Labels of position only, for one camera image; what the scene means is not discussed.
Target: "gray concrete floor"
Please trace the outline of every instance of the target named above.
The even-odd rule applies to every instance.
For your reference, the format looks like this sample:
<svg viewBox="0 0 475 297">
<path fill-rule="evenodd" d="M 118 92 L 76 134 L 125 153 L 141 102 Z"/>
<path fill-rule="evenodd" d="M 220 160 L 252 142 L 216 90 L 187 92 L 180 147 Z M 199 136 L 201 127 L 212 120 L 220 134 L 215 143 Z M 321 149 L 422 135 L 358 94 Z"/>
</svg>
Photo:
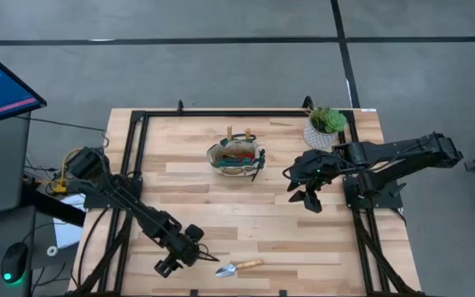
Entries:
<svg viewBox="0 0 475 297">
<path fill-rule="evenodd" d="M 475 1 L 341 0 L 347 36 L 475 35 Z M 334 36 L 329 1 L 0 0 L 0 40 L 225 36 Z M 362 107 L 374 107 L 386 140 L 438 131 L 475 158 L 475 43 L 351 44 Z M 337 44 L 0 46 L 0 60 L 49 103 L 32 116 L 105 128 L 111 108 L 350 106 Z M 32 122 L 29 157 L 59 167 L 99 133 Z M 475 295 L 475 174 L 463 164 L 405 178 L 408 233 L 423 290 Z M 48 218 L 39 217 L 38 224 Z M 55 258 L 53 229 L 36 235 L 34 267 Z M 68 269 L 63 274 L 67 277 Z M 35 295 L 62 294 L 67 281 Z"/>
</svg>

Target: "white pot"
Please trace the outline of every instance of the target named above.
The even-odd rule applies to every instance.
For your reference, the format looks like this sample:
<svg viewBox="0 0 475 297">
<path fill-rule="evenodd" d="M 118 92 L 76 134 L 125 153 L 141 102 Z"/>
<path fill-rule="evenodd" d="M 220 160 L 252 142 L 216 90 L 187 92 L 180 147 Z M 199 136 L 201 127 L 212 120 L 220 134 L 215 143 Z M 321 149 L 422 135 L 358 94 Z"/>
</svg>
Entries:
<svg viewBox="0 0 475 297">
<path fill-rule="evenodd" d="M 307 118 L 307 123 L 303 128 L 303 139 L 313 149 L 326 149 L 335 141 L 337 134 L 337 132 L 331 134 L 319 132 L 313 127 L 310 118 Z"/>
</svg>

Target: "wooden table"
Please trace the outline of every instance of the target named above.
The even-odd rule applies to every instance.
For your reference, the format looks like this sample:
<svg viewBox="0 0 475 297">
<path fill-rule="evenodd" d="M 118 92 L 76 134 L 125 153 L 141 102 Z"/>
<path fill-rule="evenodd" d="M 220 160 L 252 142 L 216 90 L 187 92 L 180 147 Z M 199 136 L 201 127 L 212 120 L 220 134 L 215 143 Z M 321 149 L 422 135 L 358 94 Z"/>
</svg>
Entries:
<svg viewBox="0 0 475 297">
<path fill-rule="evenodd" d="M 120 170 L 131 111 L 111 112 L 107 129 L 111 142 L 106 155 L 112 172 Z M 354 115 L 360 141 L 383 142 L 376 112 L 354 110 Z M 364 295 L 355 229 L 341 179 L 318 192 L 323 205 L 320 214 L 304 209 L 302 203 L 288 202 L 293 193 L 286 192 L 289 181 L 281 172 L 309 149 L 302 136 L 305 121 L 303 117 L 151 118 L 143 157 L 141 200 L 169 212 L 184 226 L 200 226 L 205 231 L 202 243 L 221 262 L 198 261 L 164 279 L 153 266 L 166 257 L 166 251 L 146 238 L 134 222 L 122 294 L 188 295 L 197 289 L 200 295 L 278 295 L 279 290 L 300 296 Z M 250 128 L 266 150 L 266 168 L 254 182 L 249 177 L 212 173 L 206 150 L 225 137 L 227 125 L 233 126 L 234 133 Z M 350 141 L 349 131 L 346 138 Z M 136 137 L 132 156 L 137 143 Z M 92 210 L 87 214 L 81 243 L 100 212 Z M 404 223 L 390 210 L 376 210 L 375 214 L 384 255 L 405 282 L 419 290 Z M 84 276 L 104 252 L 110 219 L 108 212 L 92 235 L 83 263 Z M 233 277 L 214 275 L 224 264 L 257 258 L 266 264 Z M 369 258 L 378 290 L 378 273 L 373 257 Z M 113 286 L 116 261 L 110 268 L 109 289 Z M 75 261 L 74 275 L 77 271 Z"/>
</svg>

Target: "green leaves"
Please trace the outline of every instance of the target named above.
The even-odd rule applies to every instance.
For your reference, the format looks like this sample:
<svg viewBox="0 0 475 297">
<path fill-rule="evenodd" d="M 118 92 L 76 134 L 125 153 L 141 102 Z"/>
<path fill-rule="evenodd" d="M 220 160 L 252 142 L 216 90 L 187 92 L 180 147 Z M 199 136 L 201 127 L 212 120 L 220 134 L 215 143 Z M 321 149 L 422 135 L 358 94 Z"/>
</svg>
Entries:
<svg viewBox="0 0 475 297">
<path fill-rule="evenodd" d="M 318 107 L 311 112 L 310 118 L 316 130 L 328 134 L 343 131 L 347 122 L 344 115 L 329 107 Z"/>
</svg>

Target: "potted plant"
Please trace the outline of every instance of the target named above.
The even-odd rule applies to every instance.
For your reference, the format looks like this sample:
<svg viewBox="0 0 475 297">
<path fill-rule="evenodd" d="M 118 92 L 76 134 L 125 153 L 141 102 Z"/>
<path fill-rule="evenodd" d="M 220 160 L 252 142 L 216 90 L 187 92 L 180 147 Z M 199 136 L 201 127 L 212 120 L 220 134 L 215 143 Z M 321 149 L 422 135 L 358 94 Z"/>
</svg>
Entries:
<svg viewBox="0 0 475 297">
<path fill-rule="evenodd" d="M 303 129 L 305 142 L 313 149 L 325 149 L 332 144 L 338 132 L 344 130 L 347 119 L 339 111 L 318 107 L 311 111 Z"/>
</svg>

